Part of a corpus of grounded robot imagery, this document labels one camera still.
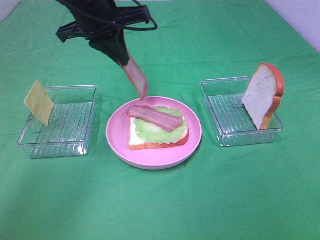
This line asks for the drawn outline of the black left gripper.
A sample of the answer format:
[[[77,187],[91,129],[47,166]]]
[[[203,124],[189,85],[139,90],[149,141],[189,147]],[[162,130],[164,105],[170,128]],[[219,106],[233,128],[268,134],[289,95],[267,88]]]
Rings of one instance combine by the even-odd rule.
[[[61,42],[77,37],[90,40],[112,35],[116,31],[110,41],[90,41],[89,45],[119,66],[127,66],[130,60],[124,30],[151,30],[150,27],[131,27],[152,21],[149,8],[137,1],[136,6],[124,7],[117,6],[113,0],[60,0],[59,3],[67,7],[75,19],[56,32]]]

